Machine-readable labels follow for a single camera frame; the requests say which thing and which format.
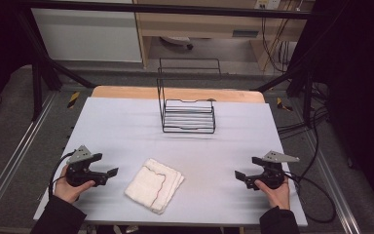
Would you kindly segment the white folded towel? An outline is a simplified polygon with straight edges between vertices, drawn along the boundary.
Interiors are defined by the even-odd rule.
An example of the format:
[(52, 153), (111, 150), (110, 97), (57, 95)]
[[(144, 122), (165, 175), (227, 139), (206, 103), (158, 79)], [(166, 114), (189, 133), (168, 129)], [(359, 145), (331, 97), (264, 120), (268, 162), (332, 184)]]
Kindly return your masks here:
[(184, 179), (181, 172), (149, 158), (126, 188), (125, 195), (161, 215)]

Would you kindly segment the aluminium floor rail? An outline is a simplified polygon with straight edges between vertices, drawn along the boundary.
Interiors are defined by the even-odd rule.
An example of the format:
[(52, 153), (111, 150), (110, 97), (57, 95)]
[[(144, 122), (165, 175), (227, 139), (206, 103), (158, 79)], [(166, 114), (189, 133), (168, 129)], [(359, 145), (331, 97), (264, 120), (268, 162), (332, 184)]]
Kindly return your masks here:
[(14, 174), (18, 170), (18, 167), (23, 160), (23, 157), (27, 153), (31, 143), (38, 134), (43, 122), (46, 120), (48, 113), (50, 112), (55, 99), (57, 98), (57, 92), (50, 92), (43, 103), (43, 110), (38, 115), (37, 119), (32, 121), (26, 133), (20, 140), (16, 150), (11, 155), (11, 158), (5, 166), (3, 172), (0, 175), (0, 200), (9, 186)]
[(360, 228), (356, 222), (350, 206), (339, 186), (335, 175), (332, 173), (328, 163), (325, 161), (325, 156), (318, 146), (318, 137), (313, 132), (306, 133), (306, 139), (310, 148), (317, 154), (316, 163), (318, 170), (325, 184), (325, 187), (333, 199), (336, 213), (345, 230), (346, 234), (360, 234)]

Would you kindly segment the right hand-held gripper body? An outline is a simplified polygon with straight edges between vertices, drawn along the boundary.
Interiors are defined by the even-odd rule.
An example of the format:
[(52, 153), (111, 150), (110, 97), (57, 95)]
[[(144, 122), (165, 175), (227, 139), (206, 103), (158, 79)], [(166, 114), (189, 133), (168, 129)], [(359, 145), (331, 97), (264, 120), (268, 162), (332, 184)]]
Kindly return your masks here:
[(284, 181), (283, 163), (296, 163), (300, 159), (298, 157), (289, 156), (276, 151), (269, 151), (262, 158), (264, 161), (263, 173), (260, 175), (246, 175), (245, 185), (248, 189), (258, 190), (254, 182), (259, 179), (263, 181), (268, 187), (276, 189), (281, 186)]

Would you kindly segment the yellow black floor tape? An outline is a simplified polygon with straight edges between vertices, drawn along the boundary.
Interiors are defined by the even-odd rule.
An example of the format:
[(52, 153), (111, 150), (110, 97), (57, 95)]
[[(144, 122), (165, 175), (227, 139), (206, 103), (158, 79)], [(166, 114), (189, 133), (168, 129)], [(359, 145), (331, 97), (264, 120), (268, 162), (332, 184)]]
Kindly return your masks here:
[(76, 103), (76, 101), (77, 101), (79, 95), (80, 95), (80, 92), (74, 92), (74, 93), (72, 94), (72, 96), (71, 96), (71, 98), (70, 98), (70, 100), (69, 100), (69, 102), (68, 102), (68, 104), (67, 104), (67, 108), (68, 108), (68, 109), (71, 109), (71, 108), (74, 107), (74, 104)]
[(293, 111), (293, 108), (291, 106), (286, 106), (283, 104), (282, 99), (280, 97), (277, 97), (277, 108), (284, 109), (286, 111)]

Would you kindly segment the white table cover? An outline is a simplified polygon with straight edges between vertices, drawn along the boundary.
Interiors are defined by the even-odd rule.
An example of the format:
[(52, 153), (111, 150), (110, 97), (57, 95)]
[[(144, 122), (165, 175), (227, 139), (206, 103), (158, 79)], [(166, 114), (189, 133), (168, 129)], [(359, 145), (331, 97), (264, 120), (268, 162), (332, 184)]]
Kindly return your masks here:
[[(88, 223), (253, 226), (268, 211), (269, 202), (236, 179), (235, 173), (261, 173), (252, 158), (281, 142), (266, 103), (214, 103), (212, 134), (165, 133), (154, 99), (87, 99), (65, 149), (85, 145), (102, 159), (94, 171), (117, 169), (105, 185), (84, 192), (76, 207)], [(155, 214), (137, 204), (125, 190), (143, 163), (155, 159), (184, 176), (166, 210)]]

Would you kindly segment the person's right hand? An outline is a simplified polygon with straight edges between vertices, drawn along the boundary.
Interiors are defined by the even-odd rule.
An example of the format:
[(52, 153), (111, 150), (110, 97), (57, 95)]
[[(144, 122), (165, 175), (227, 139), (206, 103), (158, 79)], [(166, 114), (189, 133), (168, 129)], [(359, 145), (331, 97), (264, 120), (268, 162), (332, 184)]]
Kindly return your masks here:
[(268, 187), (259, 179), (254, 184), (267, 196), (271, 208), (279, 207), (281, 210), (290, 209), (290, 190), (287, 178), (276, 189)]

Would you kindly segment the office chair base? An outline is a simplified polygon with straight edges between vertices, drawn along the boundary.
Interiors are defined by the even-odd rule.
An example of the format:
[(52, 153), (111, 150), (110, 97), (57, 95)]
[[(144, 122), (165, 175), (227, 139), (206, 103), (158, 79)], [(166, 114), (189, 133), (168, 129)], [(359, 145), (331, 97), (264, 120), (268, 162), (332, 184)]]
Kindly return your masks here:
[(178, 46), (185, 46), (188, 50), (192, 50), (194, 48), (193, 44), (189, 37), (166, 37), (163, 36), (162, 40), (171, 43), (173, 45)]

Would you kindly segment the white cabinet panel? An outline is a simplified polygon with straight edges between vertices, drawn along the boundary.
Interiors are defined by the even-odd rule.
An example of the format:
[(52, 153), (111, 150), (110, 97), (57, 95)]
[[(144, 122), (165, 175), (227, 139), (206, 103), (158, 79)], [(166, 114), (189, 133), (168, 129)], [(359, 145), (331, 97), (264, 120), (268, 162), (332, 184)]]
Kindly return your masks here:
[(52, 59), (141, 62), (134, 13), (33, 9)]

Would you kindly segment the black metal frame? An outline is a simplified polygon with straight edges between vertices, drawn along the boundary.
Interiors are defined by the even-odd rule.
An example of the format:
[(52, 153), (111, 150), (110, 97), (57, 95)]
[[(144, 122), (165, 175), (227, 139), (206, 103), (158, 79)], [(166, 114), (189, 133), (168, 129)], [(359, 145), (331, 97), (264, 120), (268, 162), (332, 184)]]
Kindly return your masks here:
[(39, 31), (34, 31), (30, 21), (24, 12), (27, 9), (55, 9), (73, 11), (96, 11), (96, 12), (126, 12), (142, 14), (167, 14), (167, 15), (193, 15), (193, 16), (223, 16), (236, 18), (260, 18), (260, 19), (292, 19), (292, 20), (321, 20), (328, 17), (326, 12), (293, 12), (278, 10), (250, 10), (239, 8), (199, 7), (199, 6), (176, 6), (157, 4), (127, 4), (106, 2), (82, 2), (82, 1), (56, 1), (56, 0), (16, 0), (10, 3), (13, 15), (19, 23), (31, 45), (31, 55), (35, 57), (33, 68), (34, 84), (34, 119), (37, 119), (43, 110), (41, 106), (40, 78), (48, 84), (51, 90), (61, 88), (60, 80), (56, 71), (72, 78), (86, 88), (95, 88), (95, 84), (78, 76), (63, 65), (54, 61), (46, 49), (39, 42)]

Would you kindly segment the white wall socket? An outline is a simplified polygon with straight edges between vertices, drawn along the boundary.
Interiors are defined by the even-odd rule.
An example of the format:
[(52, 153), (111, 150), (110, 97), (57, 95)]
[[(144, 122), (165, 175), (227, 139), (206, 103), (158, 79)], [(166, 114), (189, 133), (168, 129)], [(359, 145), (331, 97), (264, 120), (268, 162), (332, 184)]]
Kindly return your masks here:
[(261, 10), (276, 10), (281, 0), (256, 0), (254, 8)]

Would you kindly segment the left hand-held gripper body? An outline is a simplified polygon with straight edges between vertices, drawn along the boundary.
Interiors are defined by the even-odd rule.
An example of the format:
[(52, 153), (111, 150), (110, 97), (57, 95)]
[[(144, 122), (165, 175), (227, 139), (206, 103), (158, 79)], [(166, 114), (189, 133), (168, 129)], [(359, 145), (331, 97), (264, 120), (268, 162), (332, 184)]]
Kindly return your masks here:
[(81, 145), (76, 149), (68, 159), (68, 169), (66, 172), (67, 182), (76, 187), (83, 183), (93, 180), (94, 186), (105, 185), (107, 182), (107, 173), (93, 172), (90, 170), (93, 154), (85, 146)]

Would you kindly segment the person's left hand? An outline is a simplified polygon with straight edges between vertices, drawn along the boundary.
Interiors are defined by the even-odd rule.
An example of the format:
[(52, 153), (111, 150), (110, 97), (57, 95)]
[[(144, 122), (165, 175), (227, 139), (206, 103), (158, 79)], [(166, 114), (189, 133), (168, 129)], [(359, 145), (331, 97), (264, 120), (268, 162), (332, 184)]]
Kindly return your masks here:
[(89, 180), (82, 185), (74, 187), (66, 180), (67, 169), (67, 165), (62, 168), (60, 178), (56, 181), (54, 195), (69, 204), (73, 204), (83, 192), (93, 187), (95, 182), (93, 180)]

